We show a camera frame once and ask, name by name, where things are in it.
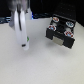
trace black block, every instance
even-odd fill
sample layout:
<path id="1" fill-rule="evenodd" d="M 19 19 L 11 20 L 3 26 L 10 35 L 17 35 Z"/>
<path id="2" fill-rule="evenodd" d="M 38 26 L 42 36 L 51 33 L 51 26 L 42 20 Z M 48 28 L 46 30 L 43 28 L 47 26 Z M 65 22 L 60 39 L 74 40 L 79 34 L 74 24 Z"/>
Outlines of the black block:
<path id="1" fill-rule="evenodd" d="M 65 36 L 63 45 L 68 48 L 72 48 L 74 41 L 75 41 L 74 38 L 70 38 L 70 37 Z"/>

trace white table surface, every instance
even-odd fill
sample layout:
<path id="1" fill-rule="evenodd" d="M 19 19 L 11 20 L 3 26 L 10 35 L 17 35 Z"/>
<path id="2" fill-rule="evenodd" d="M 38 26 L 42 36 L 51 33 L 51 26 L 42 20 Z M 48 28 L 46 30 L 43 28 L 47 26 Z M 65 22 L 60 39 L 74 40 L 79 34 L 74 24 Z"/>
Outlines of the white table surface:
<path id="1" fill-rule="evenodd" d="M 0 24 L 0 84 L 84 84 L 84 27 L 76 24 L 76 41 L 68 49 L 45 37 L 50 21 L 26 21 L 28 51 L 8 24 Z"/>

